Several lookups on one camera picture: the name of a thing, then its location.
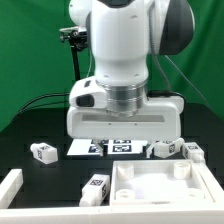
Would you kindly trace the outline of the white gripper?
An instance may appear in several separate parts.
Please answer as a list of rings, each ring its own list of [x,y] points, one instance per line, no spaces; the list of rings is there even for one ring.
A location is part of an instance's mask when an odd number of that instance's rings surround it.
[[[180,114],[184,100],[179,96],[149,97],[146,83],[110,86],[96,81],[107,92],[107,107],[76,108],[67,113],[67,132],[74,139],[93,139],[104,155],[101,140],[146,140],[146,158],[155,146],[153,141],[172,141],[181,135]]]

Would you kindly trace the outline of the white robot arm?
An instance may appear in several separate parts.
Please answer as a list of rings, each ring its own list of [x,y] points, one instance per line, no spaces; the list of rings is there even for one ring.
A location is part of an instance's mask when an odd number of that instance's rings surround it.
[[[96,145],[179,138],[184,101],[146,95],[146,57],[177,54],[192,40],[187,0],[71,0],[69,15],[87,31],[95,70],[70,92],[68,134]]]

